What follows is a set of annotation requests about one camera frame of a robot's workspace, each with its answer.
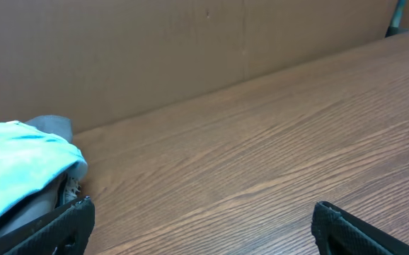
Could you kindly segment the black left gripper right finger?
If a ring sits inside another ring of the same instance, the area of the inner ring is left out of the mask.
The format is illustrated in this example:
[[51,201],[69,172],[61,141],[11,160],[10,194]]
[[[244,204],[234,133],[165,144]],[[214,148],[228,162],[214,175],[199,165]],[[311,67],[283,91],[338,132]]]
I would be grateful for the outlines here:
[[409,255],[409,245],[327,202],[315,204],[311,233],[320,255]]

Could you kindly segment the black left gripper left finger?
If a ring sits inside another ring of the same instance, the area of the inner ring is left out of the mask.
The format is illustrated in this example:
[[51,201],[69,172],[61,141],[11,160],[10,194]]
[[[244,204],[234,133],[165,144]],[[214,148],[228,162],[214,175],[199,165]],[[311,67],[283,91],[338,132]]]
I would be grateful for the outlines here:
[[94,224],[91,198],[77,198],[0,237],[0,255],[82,255]]

